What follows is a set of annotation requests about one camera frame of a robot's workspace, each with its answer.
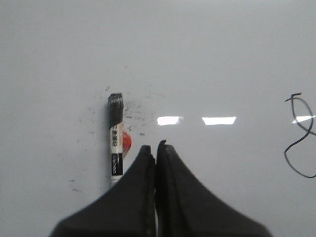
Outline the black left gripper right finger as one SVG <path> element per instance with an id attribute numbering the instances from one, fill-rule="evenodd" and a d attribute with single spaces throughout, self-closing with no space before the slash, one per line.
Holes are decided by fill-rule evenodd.
<path id="1" fill-rule="evenodd" d="M 270 237 L 262 224 L 209 191 L 162 140 L 156 164 L 156 210 L 160 237 Z"/>

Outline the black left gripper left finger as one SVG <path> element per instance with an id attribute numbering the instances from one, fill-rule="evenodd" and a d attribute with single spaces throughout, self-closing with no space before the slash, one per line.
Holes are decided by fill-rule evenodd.
<path id="1" fill-rule="evenodd" d="M 52 237 L 154 237 L 155 159 L 143 145 L 130 168 L 98 200 L 61 220 Z"/>

